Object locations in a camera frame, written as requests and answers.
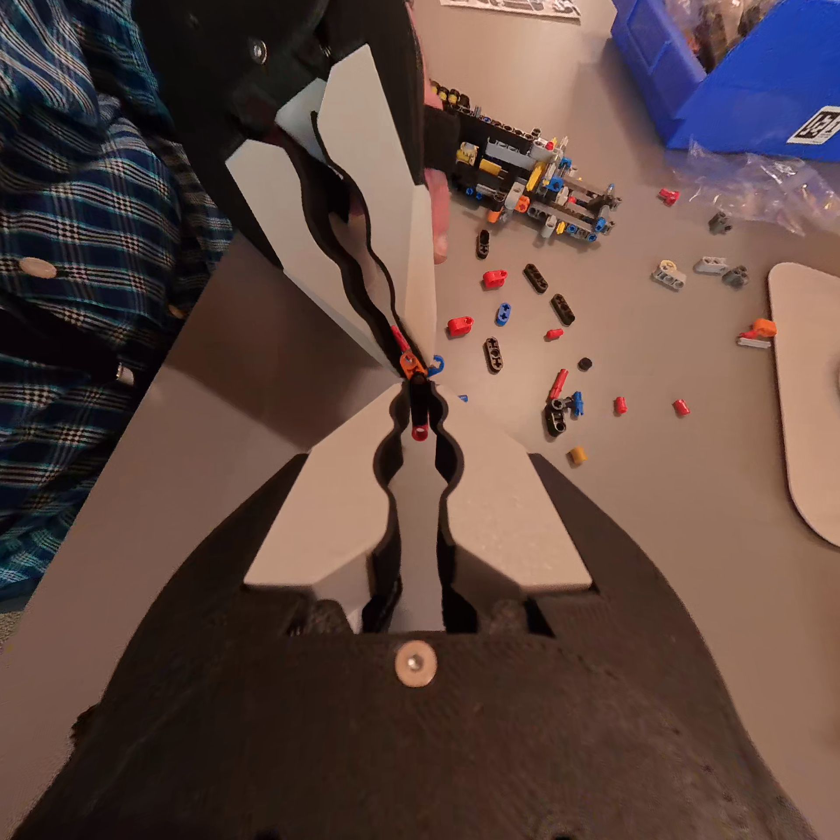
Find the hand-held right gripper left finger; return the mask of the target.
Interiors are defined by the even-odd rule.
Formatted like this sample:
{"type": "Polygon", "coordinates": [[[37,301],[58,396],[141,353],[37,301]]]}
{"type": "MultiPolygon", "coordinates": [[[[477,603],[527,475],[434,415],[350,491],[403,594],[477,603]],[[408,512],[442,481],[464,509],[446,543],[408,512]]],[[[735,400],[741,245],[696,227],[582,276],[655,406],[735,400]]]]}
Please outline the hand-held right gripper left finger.
{"type": "Polygon", "coordinates": [[[404,429],[405,386],[392,385],[317,443],[245,585],[335,601],[357,633],[388,629],[403,589],[389,483],[403,465],[404,429]]]}

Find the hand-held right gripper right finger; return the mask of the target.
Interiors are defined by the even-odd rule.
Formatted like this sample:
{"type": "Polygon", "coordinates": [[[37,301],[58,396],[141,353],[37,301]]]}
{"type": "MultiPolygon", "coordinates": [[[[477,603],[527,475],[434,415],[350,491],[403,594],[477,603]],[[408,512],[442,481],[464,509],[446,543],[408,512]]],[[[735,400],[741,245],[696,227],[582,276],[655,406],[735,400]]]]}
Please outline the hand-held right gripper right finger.
{"type": "Polygon", "coordinates": [[[444,628],[474,633],[500,602],[585,592],[593,580],[529,452],[474,406],[432,386],[437,572],[444,628]]]}

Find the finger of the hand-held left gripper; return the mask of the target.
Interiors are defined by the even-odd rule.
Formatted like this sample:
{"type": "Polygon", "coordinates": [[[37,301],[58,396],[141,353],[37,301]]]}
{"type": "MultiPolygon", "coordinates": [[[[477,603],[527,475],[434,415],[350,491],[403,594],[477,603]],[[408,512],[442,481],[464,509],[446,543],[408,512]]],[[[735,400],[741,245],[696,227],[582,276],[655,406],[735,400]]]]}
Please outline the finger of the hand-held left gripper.
{"type": "Polygon", "coordinates": [[[410,172],[369,45],[332,67],[317,126],[330,162],[364,199],[372,254],[392,282],[402,332],[430,361],[437,336],[431,199],[410,172]]]}
{"type": "Polygon", "coordinates": [[[313,113],[330,81],[317,79],[283,106],[263,140],[247,140],[226,165],[281,268],[375,361],[404,380],[387,312],[383,270],[366,245],[364,216],[343,219],[345,180],[323,157],[313,113]]]}

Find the small lego subassembly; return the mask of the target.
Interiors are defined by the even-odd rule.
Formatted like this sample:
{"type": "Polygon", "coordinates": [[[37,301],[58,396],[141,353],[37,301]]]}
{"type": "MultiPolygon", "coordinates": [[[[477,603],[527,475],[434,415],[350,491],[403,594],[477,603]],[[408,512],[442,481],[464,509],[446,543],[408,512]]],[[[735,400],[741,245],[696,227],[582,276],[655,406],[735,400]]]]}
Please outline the small lego subassembly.
{"type": "Polygon", "coordinates": [[[408,381],[412,437],[417,442],[423,442],[427,440],[429,433],[428,417],[432,394],[429,378],[444,369],[445,361],[442,356],[435,354],[431,366],[425,367],[396,325],[392,325],[392,333],[400,351],[400,367],[408,381]]]}

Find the lego chassis assembly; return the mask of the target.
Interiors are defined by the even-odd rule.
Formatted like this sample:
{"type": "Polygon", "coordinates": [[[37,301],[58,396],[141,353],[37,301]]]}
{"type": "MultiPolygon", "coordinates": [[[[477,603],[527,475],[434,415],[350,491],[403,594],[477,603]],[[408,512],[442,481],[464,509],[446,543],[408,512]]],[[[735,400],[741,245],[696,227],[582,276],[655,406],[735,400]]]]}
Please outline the lego chassis assembly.
{"type": "Polygon", "coordinates": [[[614,184],[582,181],[566,153],[567,138],[544,138],[538,128],[524,132],[472,107],[456,88],[434,80],[430,87],[458,130],[451,184],[486,209],[489,224],[527,217],[539,225],[541,238],[583,245],[611,233],[622,199],[614,184]]]}

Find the person's left hand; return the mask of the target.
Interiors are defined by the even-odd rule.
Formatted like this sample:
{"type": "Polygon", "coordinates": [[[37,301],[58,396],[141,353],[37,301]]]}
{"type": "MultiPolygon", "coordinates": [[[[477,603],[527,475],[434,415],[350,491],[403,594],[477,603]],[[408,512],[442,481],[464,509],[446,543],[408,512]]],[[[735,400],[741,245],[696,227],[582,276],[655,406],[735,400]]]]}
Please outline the person's left hand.
{"type": "Polygon", "coordinates": [[[434,264],[440,266],[448,257],[449,183],[446,174],[440,170],[426,168],[424,175],[431,205],[434,264]]]}

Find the sticker sheet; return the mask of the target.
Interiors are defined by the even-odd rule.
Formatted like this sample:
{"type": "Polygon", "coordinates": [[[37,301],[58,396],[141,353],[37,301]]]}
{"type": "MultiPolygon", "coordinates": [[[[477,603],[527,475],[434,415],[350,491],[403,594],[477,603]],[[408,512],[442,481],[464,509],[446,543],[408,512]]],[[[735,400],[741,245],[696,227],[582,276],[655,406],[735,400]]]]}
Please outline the sticker sheet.
{"type": "Polygon", "coordinates": [[[442,7],[459,7],[521,17],[544,18],[579,24],[581,10],[574,1],[439,1],[442,7]]]}

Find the white book stand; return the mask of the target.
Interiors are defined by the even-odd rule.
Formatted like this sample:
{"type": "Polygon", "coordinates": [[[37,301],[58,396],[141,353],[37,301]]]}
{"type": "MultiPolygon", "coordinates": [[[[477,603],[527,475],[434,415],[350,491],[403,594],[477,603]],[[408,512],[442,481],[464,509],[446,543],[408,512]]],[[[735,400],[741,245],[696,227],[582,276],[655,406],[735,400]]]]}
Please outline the white book stand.
{"type": "Polygon", "coordinates": [[[784,262],[768,275],[786,479],[801,518],[839,545],[839,279],[784,262]]]}

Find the blue plastic bin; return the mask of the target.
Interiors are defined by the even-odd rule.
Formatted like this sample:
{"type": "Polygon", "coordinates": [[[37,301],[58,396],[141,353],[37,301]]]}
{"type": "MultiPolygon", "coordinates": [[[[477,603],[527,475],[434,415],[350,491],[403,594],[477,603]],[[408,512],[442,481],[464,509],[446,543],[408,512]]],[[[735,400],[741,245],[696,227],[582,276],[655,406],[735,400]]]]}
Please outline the blue plastic bin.
{"type": "Polygon", "coordinates": [[[839,3],[778,2],[710,73],[663,2],[614,2],[612,38],[664,146],[839,161],[839,3]]]}

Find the empty clear plastic bag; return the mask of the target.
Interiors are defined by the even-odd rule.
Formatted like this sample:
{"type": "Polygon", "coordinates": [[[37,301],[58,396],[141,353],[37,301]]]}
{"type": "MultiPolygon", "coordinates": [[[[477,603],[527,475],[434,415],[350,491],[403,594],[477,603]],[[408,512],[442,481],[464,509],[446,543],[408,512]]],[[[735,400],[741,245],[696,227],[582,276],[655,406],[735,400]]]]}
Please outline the empty clear plastic bag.
{"type": "Polygon", "coordinates": [[[838,185],[802,159],[756,153],[720,154],[689,142],[665,160],[690,202],[739,222],[774,224],[794,235],[838,234],[838,185]]]}

